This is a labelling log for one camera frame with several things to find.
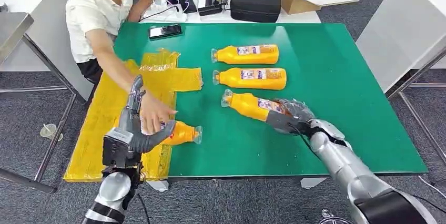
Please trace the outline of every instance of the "black carrying case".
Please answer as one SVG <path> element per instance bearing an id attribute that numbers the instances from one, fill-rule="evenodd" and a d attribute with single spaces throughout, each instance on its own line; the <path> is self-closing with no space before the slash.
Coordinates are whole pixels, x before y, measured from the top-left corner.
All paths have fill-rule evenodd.
<path id="1" fill-rule="evenodd" d="M 280 0 L 231 0 L 231 17 L 236 20 L 275 23 L 280 14 Z"/>

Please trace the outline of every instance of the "man's arm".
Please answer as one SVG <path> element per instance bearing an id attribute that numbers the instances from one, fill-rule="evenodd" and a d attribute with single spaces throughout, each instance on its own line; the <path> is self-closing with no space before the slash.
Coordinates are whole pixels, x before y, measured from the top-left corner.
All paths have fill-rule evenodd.
<path id="1" fill-rule="evenodd" d="M 93 55 L 96 56 L 101 68 L 118 86 L 129 93 L 136 76 L 116 56 L 113 50 L 113 42 L 108 37 L 106 31 L 104 29 L 92 29 L 85 35 L 92 46 Z M 160 102 L 146 89 L 146 94 L 141 101 L 141 124 L 143 125 L 143 130 L 150 134 L 159 131 L 160 121 L 168 121 L 169 115 L 175 113 L 176 111 Z"/>
<path id="2" fill-rule="evenodd" d="M 139 22 L 144 11 L 149 8 L 152 2 L 153 0 L 139 0 L 135 5 L 131 7 L 128 14 L 128 21 L 135 23 Z"/>

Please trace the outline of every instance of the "green tabletop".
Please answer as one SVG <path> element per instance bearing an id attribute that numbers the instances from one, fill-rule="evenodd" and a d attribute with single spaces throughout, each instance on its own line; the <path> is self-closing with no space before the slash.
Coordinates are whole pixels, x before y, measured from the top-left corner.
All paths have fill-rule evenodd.
<path id="1" fill-rule="evenodd" d="M 343 24 L 182 24 L 183 34 L 149 41 L 148 28 L 126 23 L 116 39 L 121 59 L 138 63 L 144 52 L 166 48 L 181 53 L 178 67 L 201 67 L 200 91 L 177 94 L 176 118 L 203 127 L 202 144 L 172 151 L 170 177 L 325 176 L 327 170 L 299 137 L 222 108 L 225 89 L 260 98 L 304 101 L 318 118 L 336 125 L 355 153 L 379 174 L 427 172 L 417 150 L 368 69 Z M 212 48 L 274 43 L 287 71 L 280 91 L 236 89 L 212 84 L 212 71 L 267 65 L 213 64 Z"/>

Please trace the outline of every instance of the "robotic arm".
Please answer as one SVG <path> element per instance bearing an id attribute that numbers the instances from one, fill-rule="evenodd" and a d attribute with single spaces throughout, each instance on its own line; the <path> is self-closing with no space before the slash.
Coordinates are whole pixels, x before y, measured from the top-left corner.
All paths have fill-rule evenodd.
<path id="1" fill-rule="evenodd" d="M 266 122 L 282 133 L 308 137 L 311 150 L 348 197 L 350 213 L 357 224 L 437 224 L 418 199 L 396 190 L 370 171 L 334 125 L 315 119 L 302 102 L 275 101 L 284 106 L 287 114 L 270 111 Z"/>
<path id="2" fill-rule="evenodd" d="M 151 151 L 172 134 L 175 121 L 163 130 L 147 136 L 141 133 L 139 109 L 145 91 L 138 75 L 131 87 L 127 105 L 121 112 L 119 126 L 104 136 L 102 163 L 104 180 L 83 224 L 123 223 L 125 211 L 136 193 L 141 178 L 141 154 Z"/>

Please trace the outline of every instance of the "black cable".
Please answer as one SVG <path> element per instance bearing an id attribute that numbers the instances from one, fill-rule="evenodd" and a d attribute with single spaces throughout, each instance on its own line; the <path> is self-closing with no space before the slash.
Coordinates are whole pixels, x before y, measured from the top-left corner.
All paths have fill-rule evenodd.
<path id="1" fill-rule="evenodd" d="M 143 204 L 144 212 L 146 213 L 147 217 L 147 223 L 150 224 L 149 213 L 147 212 L 146 204 L 144 204 L 143 198 L 140 194 L 137 194 L 136 196 L 138 197 L 139 201 L 141 201 L 141 204 Z"/>
<path id="2" fill-rule="evenodd" d="M 146 16 L 146 17 L 144 17 L 144 18 L 141 18 L 141 19 L 139 20 L 139 22 L 141 22 L 141 21 L 144 20 L 144 19 L 150 18 L 150 17 L 152 17 L 152 16 L 154 16 L 154 15 L 162 14 L 162 13 L 164 13 L 165 11 L 168 11 L 169 9 L 172 9 L 172 8 L 174 8 L 174 7 L 176 7 L 176 8 L 177 8 L 177 11 L 178 11 L 178 7 L 177 7 L 177 6 L 172 6 L 172 7 L 166 8 L 165 10 L 163 10 L 163 11 L 161 11 L 161 12 L 154 13 L 154 14 L 152 14 L 152 15 L 149 15 L 149 16 Z"/>
<path id="3" fill-rule="evenodd" d="M 309 142 L 307 142 L 307 141 L 305 140 L 305 138 L 303 137 L 303 135 L 300 133 L 299 129 L 298 129 L 297 127 L 295 127 L 295 126 L 294 126 L 293 124 L 291 124 L 291 123 L 288 123 L 288 126 L 290 126 L 291 128 L 293 128 L 293 129 L 299 134 L 300 138 L 302 138 L 302 141 L 305 143 L 305 145 L 307 145 L 308 149 L 310 149 L 311 152 L 312 152 L 318 159 L 320 159 L 320 158 L 318 157 L 318 155 L 316 155 L 316 153 L 311 149 L 311 146 L 310 146 Z"/>
<path id="4" fill-rule="evenodd" d="M 341 218 L 341 217 L 336 217 L 336 216 L 332 216 L 332 217 L 328 217 L 328 218 L 322 219 L 320 222 L 318 222 L 318 224 L 322 224 L 322 223 L 324 223 L 324 222 L 326 222 L 328 220 L 339 220 L 339 221 L 346 222 L 348 224 L 353 224 L 353 222 L 351 222 L 351 221 L 349 221 L 347 219 L 344 219 L 344 218 Z"/>
<path id="5" fill-rule="evenodd" d="M 437 208 L 438 210 L 440 210 L 440 211 L 442 211 L 444 214 L 446 214 L 446 210 L 441 209 L 439 206 L 437 206 L 437 205 L 435 205 L 434 203 L 428 201 L 427 199 L 425 199 L 425 198 L 423 198 L 423 197 L 420 197 L 420 196 L 417 196 L 417 195 L 413 195 L 413 194 L 411 194 L 411 195 L 414 196 L 414 197 L 417 198 L 417 199 L 421 199 L 421 200 L 426 201 L 426 202 L 429 203 L 431 206 Z"/>

